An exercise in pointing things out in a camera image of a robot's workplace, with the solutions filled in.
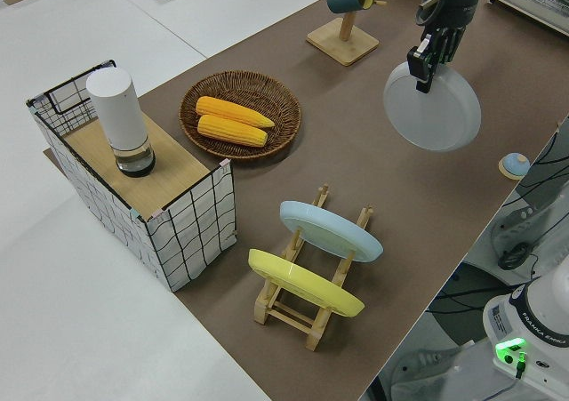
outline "blue plate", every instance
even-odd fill
[[[297,201],[281,204],[281,221],[291,231],[301,230],[301,238],[341,258],[355,252],[354,261],[374,261],[383,247],[369,232],[315,205]]]

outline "white cylindrical speaker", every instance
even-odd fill
[[[118,168],[131,177],[148,174],[156,158],[131,76],[102,68],[89,75],[86,87]]]

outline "glass base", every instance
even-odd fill
[[[149,174],[156,163],[154,150],[147,141],[142,146],[130,151],[113,149],[116,166],[129,177],[142,177]]]

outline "white table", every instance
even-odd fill
[[[0,1],[0,399],[267,399],[89,213],[24,102],[107,59],[143,94],[314,1]]]

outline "white plate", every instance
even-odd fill
[[[413,145],[447,152],[469,144],[480,129],[481,111],[472,87],[458,72],[439,65],[429,93],[415,88],[407,62],[385,85],[383,106],[395,129]]]
[[[325,252],[354,261],[374,261],[383,247],[369,232],[343,217],[315,205],[284,201],[281,221],[291,231],[301,230],[301,238]]]

